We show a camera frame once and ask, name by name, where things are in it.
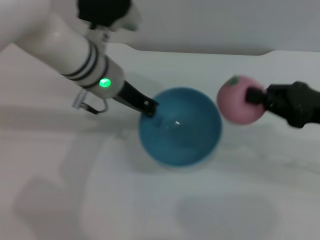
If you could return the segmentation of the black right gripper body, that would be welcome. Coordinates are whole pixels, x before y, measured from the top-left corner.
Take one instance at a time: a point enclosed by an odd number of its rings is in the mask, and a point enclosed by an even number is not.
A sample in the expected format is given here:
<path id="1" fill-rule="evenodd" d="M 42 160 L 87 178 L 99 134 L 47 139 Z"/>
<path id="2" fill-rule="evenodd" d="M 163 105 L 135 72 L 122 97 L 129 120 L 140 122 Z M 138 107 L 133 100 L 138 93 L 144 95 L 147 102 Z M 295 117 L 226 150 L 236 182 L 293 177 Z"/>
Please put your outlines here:
<path id="1" fill-rule="evenodd" d="M 320 123 L 320 92 L 304 82 L 270 85 L 264 106 L 293 128 Z"/>

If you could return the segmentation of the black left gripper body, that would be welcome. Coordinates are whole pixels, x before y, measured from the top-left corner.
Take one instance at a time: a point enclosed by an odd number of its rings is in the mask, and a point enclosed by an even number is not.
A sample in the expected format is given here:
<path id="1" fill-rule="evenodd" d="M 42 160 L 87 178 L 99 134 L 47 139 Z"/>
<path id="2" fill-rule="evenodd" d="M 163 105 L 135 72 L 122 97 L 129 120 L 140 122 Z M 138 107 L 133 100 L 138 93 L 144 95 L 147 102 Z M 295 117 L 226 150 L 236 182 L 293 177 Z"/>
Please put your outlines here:
<path id="1" fill-rule="evenodd" d="M 113 99 L 138 112 L 147 113 L 148 98 L 128 81 L 124 82 L 123 87 Z"/>

